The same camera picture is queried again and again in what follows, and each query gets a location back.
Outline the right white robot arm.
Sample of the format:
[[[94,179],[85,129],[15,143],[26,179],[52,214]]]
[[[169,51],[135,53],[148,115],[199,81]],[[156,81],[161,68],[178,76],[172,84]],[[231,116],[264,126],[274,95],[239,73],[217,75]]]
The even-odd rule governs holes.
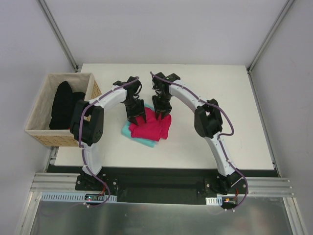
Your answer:
[[[156,118],[164,119],[170,114],[173,96],[184,103],[194,113],[194,128],[208,143],[217,164],[218,176],[210,183],[211,190],[222,195],[233,192],[243,176],[224,145],[223,136],[232,136],[234,128],[217,100],[202,100],[174,73],[164,76],[159,72],[151,76],[153,90],[156,91],[152,96]]]

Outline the teal t-shirt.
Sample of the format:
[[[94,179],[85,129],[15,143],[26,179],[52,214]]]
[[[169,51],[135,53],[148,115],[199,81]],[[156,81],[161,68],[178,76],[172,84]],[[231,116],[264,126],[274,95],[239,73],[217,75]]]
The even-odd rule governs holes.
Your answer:
[[[152,140],[147,140],[147,139],[142,139],[142,138],[132,138],[131,137],[131,132],[129,130],[131,123],[130,122],[126,122],[126,124],[123,126],[122,130],[121,130],[121,134],[127,138],[129,138],[130,140],[133,140],[137,143],[143,144],[145,146],[151,147],[153,148],[156,144],[155,141]]]

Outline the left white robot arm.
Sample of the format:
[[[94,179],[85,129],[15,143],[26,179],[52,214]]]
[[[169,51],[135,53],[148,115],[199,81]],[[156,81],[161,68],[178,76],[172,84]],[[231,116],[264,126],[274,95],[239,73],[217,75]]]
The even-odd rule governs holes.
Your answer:
[[[89,175],[86,184],[92,190],[99,190],[104,184],[98,175],[102,164],[97,147],[104,131],[104,114],[121,103],[125,105],[128,122],[138,125],[139,120],[147,121],[144,100],[139,98],[141,88],[139,77],[131,76],[126,82],[114,82],[105,94],[75,105],[69,130],[82,151],[82,170]]]

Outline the pink t-shirt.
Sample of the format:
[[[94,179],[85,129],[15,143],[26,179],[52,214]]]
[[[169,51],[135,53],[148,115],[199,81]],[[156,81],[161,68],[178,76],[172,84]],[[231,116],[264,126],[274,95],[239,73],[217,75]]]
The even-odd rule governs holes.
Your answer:
[[[137,117],[137,125],[130,124],[129,131],[132,138],[146,139],[150,141],[160,141],[168,139],[169,129],[172,124],[171,115],[164,119],[156,118],[156,113],[150,107],[145,106],[146,121],[142,117]]]

